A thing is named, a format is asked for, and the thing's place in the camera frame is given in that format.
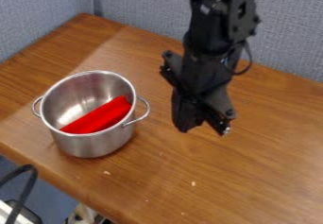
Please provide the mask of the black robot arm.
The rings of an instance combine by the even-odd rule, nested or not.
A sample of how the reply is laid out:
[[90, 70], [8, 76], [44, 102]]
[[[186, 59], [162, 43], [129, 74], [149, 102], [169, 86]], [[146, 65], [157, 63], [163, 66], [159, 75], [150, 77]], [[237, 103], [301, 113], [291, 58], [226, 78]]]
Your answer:
[[239, 66], [250, 54], [247, 38], [262, 19], [255, 0], [190, 0], [191, 23], [183, 53], [163, 52], [161, 75], [174, 87], [173, 121], [187, 132], [209, 124], [219, 135], [231, 131], [237, 111], [227, 93], [234, 77], [250, 67]]

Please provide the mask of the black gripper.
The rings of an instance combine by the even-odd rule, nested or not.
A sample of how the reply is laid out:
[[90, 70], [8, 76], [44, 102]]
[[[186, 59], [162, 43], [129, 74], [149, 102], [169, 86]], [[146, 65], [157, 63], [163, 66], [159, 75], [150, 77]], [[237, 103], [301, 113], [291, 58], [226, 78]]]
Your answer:
[[243, 51], [253, 57], [247, 41], [235, 43], [223, 54], [197, 52], [187, 43], [183, 55], [171, 50], [163, 52], [161, 75], [174, 87], [173, 121], [181, 132], [189, 132], [205, 120], [219, 136], [231, 132], [237, 112], [227, 87], [253, 65], [249, 60], [238, 70]]

